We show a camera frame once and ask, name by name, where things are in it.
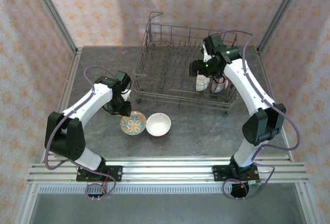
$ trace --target patterned bowl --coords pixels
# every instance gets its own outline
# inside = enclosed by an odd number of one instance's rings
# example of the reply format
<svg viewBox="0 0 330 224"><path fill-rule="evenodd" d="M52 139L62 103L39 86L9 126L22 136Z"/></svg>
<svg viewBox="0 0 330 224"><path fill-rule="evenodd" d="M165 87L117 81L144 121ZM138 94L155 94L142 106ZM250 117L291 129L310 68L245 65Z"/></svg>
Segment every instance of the patterned bowl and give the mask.
<svg viewBox="0 0 330 224"><path fill-rule="evenodd" d="M132 111L130 117L123 117L120 127L128 135L140 134L146 126L146 118L141 112Z"/></svg>

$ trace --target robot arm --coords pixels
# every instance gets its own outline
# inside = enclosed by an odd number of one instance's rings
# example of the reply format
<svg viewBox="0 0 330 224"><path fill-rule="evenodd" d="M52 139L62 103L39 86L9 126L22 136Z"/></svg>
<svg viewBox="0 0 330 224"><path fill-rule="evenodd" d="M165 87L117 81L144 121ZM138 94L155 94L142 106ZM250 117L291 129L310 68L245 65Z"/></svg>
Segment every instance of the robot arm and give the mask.
<svg viewBox="0 0 330 224"><path fill-rule="evenodd" d="M213 79L223 76L229 78L242 96L249 111L250 118L242 128L243 143L232 156L229 169L226 169L230 170L226 174L230 174L231 178L243 180L244 175L251 173L252 157L257 149L280 133L284 121L284 118L270 108L264 100L272 103L284 113L286 108L283 104L276 104L266 94L246 65L247 73L256 89L263 93L263 98L259 97L243 70L241 50L236 46L224 45L220 34L205 38L202 52L204 59L190 63L189 75L195 77L200 74Z"/></svg>
<svg viewBox="0 0 330 224"><path fill-rule="evenodd" d="M114 78L100 77L94 84L94 95L82 108L75 111L75 108L91 95L92 90L62 113L53 112L47 121L45 147L60 120L74 111L56 132L50 151L103 173L105 160L86 147L84 127L105 104L108 104L108 112L113 115L130 116L131 105L127 101L130 90L123 94L129 82L130 77L124 72L117 72Z"/></svg>

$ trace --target gray countertop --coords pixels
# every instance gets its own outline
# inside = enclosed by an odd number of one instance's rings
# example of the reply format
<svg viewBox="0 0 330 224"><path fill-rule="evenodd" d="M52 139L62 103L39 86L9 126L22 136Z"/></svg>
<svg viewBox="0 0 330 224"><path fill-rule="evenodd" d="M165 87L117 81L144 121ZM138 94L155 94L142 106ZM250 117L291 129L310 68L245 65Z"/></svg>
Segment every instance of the gray countertop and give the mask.
<svg viewBox="0 0 330 224"><path fill-rule="evenodd" d="M83 77L86 67L100 65L113 73L127 72L133 78L138 57L139 47L84 47L69 105L76 103L90 90L90 85ZM251 71L267 92L266 80L254 47L248 48L246 58ZM92 69L88 73L92 81L101 75L106 75L106 73L99 69ZM120 128L121 117L112 116L100 109L85 126L86 143L92 151L105 158L231 156L243 140L242 125L249 118L248 110L240 96L229 114L152 100L142 100L140 104L137 104L134 92L131 94L131 102L132 110L143 113L146 118L157 112L167 114L172 122L170 132L163 137L153 137L144 130L139 135L129 136ZM271 143L284 146L281 135L278 135ZM265 149L262 153L283 152Z"/></svg>

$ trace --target patterned wall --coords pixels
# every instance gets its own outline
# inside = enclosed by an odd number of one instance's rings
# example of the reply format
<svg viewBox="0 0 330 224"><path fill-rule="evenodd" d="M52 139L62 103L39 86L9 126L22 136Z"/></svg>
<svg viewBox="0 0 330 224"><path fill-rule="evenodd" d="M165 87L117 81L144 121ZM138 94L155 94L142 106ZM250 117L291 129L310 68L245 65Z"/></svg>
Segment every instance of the patterned wall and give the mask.
<svg viewBox="0 0 330 224"><path fill-rule="evenodd" d="M262 59L275 98L302 132L295 151L314 176L324 223L330 220L330 0L294 0ZM286 125L289 142L294 130Z"/></svg>
<svg viewBox="0 0 330 224"><path fill-rule="evenodd" d="M72 55L41 0L0 0L0 18L0 223L8 224Z"/></svg>
<svg viewBox="0 0 330 224"><path fill-rule="evenodd" d="M77 46L141 44L151 10L162 21L214 30L241 29L258 44L282 0L52 0ZM243 44L245 37L240 37Z"/></svg>

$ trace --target metal wire basket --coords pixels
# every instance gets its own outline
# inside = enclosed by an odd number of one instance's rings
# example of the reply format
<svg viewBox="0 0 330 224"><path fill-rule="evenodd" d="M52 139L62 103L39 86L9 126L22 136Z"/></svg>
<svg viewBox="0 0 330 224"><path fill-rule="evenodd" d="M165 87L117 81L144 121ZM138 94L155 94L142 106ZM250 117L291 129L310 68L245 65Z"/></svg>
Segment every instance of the metal wire basket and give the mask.
<svg viewBox="0 0 330 224"><path fill-rule="evenodd" d="M152 22L160 15L162 12L150 13L134 70L137 103L150 99L228 112L238 96L231 82L225 90L212 94L212 80L208 89L196 92L196 78L189 77L190 62L203 59L203 39L220 31ZM223 40L233 46L237 44L237 34L224 33Z"/></svg>

